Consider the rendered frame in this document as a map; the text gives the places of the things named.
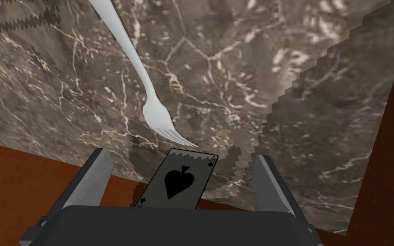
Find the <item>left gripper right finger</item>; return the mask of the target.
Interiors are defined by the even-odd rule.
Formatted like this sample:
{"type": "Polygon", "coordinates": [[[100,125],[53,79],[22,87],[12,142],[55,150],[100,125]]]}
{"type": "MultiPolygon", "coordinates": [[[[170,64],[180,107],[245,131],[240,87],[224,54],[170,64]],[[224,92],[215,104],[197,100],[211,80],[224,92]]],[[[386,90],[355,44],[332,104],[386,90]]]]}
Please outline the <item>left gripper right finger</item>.
{"type": "Polygon", "coordinates": [[[288,212],[298,219],[304,218],[292,192],[269,156],[256,157],[252,180],[260,211],[288,212]]]}

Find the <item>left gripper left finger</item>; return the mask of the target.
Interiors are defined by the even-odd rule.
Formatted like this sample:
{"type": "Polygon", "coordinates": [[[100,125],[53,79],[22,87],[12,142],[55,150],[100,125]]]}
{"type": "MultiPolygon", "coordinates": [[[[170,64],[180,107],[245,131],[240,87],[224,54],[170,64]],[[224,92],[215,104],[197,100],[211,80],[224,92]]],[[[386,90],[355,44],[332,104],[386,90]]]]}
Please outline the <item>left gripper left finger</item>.
{"type": "Polygon", "coordinates": [[[112,174],[107,148],[96,148],[49,211],[49,218],[70,205],[99,206],[112,174]]]}

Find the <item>white fork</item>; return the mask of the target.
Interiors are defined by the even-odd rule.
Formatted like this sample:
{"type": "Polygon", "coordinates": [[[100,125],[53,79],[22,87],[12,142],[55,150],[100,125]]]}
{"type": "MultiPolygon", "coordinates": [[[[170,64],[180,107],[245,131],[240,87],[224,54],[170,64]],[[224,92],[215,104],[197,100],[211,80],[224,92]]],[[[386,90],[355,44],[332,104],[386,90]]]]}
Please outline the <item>white fork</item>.
{"type": "Polygon", "coordinates": [[[170,113],[158,99],[150,77],[140,60],[132,42],[122,24],[111,0],[89,0],[114,38],[118,41],[130,63],[139,75],[146,91],[147,99],[143,106],[143,115],[148,126],[160,136],[175,143],[198,147],[182,137],[173,125],[170,113]]]}

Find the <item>ace of spades playing card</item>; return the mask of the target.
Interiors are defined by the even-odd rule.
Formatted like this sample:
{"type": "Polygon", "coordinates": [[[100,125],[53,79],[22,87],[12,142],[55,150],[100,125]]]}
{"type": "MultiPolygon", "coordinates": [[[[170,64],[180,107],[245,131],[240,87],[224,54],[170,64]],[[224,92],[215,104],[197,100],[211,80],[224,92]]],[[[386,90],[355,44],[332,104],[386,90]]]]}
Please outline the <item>ace of spades playing card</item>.
{"type": "Polygon", "coordinates": [[[215,154],[170,149],[135,207],[195,209],[217,161],[215,154]]]}

